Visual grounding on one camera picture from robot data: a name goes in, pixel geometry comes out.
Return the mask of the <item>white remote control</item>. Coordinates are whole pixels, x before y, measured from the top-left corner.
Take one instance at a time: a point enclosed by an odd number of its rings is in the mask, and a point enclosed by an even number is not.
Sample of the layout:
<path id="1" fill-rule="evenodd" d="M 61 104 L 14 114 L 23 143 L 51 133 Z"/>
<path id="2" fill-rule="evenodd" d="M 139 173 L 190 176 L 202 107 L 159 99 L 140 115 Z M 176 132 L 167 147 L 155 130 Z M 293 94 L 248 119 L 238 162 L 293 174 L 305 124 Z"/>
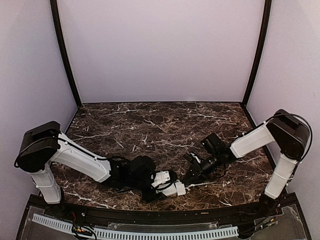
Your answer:
<path id="1" fill-rule="evenodd" d="M 162 184 L 159 186 L 157 192 L 162 192 L 166 197 L 177 195 L 175 182 L 173 184 Z"/>

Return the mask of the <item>white battery cover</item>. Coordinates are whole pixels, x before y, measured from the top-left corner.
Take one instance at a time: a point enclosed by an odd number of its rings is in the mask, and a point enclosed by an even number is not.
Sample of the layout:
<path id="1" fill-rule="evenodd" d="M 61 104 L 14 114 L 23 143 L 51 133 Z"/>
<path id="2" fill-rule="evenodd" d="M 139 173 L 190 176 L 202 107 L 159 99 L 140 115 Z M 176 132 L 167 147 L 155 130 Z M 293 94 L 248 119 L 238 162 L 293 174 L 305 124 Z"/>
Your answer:
<path id="1" fill-rule="evenodd" d="M 176 189 L 176 194 L 178 196 L 183 196 L 186 194 L 186 188 L 185 188 L 185 185 L 180 182 L 180 181 L 177 181 L 174 183 L 174 186 L 175 186 L 175 189 Z"/>

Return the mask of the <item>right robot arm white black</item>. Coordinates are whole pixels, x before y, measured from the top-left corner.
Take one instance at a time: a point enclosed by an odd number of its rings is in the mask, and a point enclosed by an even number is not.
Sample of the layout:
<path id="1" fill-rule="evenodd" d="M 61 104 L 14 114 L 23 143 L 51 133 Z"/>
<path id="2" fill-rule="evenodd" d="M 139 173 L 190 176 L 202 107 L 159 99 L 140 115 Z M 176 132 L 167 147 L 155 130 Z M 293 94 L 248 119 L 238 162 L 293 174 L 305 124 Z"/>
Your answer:
<path id="1" fill-rule="evenodd" d="M 204 138 L 201 145 L 209 156 L 202 158 L 195 152 L 185 154 L 184 158 L 190 162 L 190 166 L 182 183 L 203 183 L 218 167 L 236 162 L 259 149 L 266 150 L 269 144 L 275 143 L 280 149 L 280 156 L 262 194 L 265 198 L 255 205 L 255 213 L 266 217 L 275 208 L 273 200 L 281 195 L 294 178 L 299 164 L 310 151 L 312 142 L 313 130 L 310 123 L 298 114 L 279 109 L 273 116 L 230 144 L 226 144 L 214 132 Z"/>

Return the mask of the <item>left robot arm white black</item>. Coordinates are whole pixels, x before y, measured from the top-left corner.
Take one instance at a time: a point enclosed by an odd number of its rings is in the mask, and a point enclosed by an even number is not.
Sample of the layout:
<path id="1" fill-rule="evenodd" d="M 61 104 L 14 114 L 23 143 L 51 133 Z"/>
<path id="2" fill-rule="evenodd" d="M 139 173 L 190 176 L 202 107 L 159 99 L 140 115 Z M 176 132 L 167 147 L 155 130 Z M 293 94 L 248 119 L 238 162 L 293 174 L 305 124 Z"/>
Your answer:
<path id="1" fill-rule="evenodd" d="M 60 124 L 50 121 L 27 131 L 22 140 L 14 167 L 27 172 L 51 210 L 60 218 L 67 218 L 70 206 L 62 200 L 50 164 L 56 162 L 72 168 L 94 181 L 115 189 L 140 190 L 151 200 L 160 186 L 172 178 L 169 171 L 156 171 L 154 161 L 147 156 L 133 160 L 114 156 L 105 158 L 81 147 L 60 130 Z"/>

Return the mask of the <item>clear acrylic plate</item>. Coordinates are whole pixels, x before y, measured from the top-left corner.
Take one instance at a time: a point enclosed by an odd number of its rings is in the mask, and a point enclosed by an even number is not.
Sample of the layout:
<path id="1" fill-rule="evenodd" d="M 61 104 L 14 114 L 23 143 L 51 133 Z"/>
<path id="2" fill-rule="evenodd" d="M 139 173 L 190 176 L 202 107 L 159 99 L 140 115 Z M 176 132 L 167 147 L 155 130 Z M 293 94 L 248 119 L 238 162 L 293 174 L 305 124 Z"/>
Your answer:
<path id="1" fill-rule="evenodd" d="M 216 230 L 219 228 L 217 222 L 205 223 L 190 223 L 190 224 L 128 224 L 111 222 L 107 225 L 107 230 L 120 232 L 135 232 L 135 233 L 186 233 Z"/>

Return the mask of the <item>black front rail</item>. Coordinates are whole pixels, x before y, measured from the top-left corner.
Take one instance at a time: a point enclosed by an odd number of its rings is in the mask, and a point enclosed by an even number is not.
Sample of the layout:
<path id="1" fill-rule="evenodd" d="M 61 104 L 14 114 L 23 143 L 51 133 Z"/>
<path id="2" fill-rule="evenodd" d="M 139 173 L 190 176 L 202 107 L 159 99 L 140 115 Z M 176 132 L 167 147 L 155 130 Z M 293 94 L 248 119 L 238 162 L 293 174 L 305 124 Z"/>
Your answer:
<path id="1" fill-rule="evenodd" d="M 66 216 L 64 219 L 84 225 L 107 226 L 110 223 L 137 225 L 183 225 L 217 222 L 232 225 L 253 226 L 255 220 L 262 220 L 265 215 L 255 213 L 258 202 L 243 205 L 201 210 L 179 211 L 134 211 L 118 210 L 100 207 L 84 206 L 65 203 Z"/>

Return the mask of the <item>right black frame post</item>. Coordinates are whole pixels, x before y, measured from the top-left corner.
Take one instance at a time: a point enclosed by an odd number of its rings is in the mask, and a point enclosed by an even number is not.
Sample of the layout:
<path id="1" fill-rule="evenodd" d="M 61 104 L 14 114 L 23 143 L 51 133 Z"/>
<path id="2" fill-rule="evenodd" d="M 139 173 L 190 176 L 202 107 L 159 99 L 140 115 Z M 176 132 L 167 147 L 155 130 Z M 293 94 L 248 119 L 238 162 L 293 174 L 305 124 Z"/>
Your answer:
<path id="1" fill-rule="evenodd" d="M 258 69 L 260 66 L 264 45 L 265 45 L 265 40 L 267 36 L 267 31 L 268 31 L 271 8 L 272 8 L 272 0 L 265 0 L 256 51 L 255 51 L 250 75 L 248 78 L 247 86 L 245 89 L 245 93 L 241 102 L 244 108 L 246 108 L 249 103 L 249 100 L 254 88 L 255 80 L 258 74 Z"/>

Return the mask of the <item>black frame post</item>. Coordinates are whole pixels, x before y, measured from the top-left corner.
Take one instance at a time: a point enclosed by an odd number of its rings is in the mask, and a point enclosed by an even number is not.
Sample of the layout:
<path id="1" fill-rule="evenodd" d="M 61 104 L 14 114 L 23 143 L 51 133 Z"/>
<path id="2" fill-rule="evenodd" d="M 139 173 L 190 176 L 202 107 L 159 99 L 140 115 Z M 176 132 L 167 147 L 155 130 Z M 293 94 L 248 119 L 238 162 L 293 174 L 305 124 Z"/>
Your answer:
<path id="1" fill-rule="evenodd" d="M 265 40 L 267 36 L 267 31 L 268 31 L 271 8 L 272 8 L 272 0 L 265 0 L 256 51 L 255 51 L 250 75 L 248 78 L 247 86 L 245 89 L 245 93 L 241 102 L 244 108 L 246 108 L 249 103 L 249 100 L 254 88 L 255 80 L 258 74 L 258 69 L 260 66 L 264 45 L 265 45 Z"/>
<path id="2" fill-rule="evenodd" d="M 57 39 L 62 63 L 64 66 L 64 70 L 66 73 L 66 77 L 68 80 L 68 84 L 69 84 L 73 99 L 75 101 L 75 104 L 76 104 L 77 108 L 80 108 L 82 106 L 82 101 L 81 101 L 80 94 L 79 94 L 79 91 L 76 86 L 76 81 L 75 81 L 75 78 L 73 75 L 71 63 L 70 63 L 69 56 L 67 53 L 67 48 L 66 48 L 66 44 L 65 44 L 65 39 L 64 39 L 64 34 L 63 34 L 63 29 L 62 29 L 62 24 L 61 24 L 61 19 L 60 19 L 58 1 L 57 0 L 50 0 L 49 2 L 50 2 L 51 15 L 52 15 L 55 34 L 56 34 L 56 39 Z"/>

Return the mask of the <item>left black frame post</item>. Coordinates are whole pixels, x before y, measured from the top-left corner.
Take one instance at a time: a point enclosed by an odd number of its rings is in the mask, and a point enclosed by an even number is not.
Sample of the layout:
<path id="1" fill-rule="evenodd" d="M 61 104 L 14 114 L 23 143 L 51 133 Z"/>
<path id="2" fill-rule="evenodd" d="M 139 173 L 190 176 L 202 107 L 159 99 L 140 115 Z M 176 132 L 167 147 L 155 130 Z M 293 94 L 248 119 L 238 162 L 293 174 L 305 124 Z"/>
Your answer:
<path id="1" fill-rule="evenodd" d="M 76 86 L 76 81 L 75 81 L 75 78 L 73 75 L 71 63 L 70 63 L 69 56 L 67 53 L 67 48 L 66 48 L 66 44 L 65 44 L 65 39 L 64 39 L 64 34 L 63 34 L 63 29 L 62 29 L 62 24 L 61 24 L 61 19 L 60 19 L 58 1 L 57 0 L 50 0 L 49 2 L 50 2 L 51 15 L 52 15 L 55 34 L 56 34 L 56 39 L 57 39 L 62 63 L 64 66 L 64 70 L 66 73 L 66 77 L 68 80 L 68 84 L 69 84 L 73 99 L 75 101 L 75 104 L 76 104 L 77 108 L 80 108 L 82 106 L 82 101 L 81 101 L 80 94 L 79 94 L 79 91 Z"/>

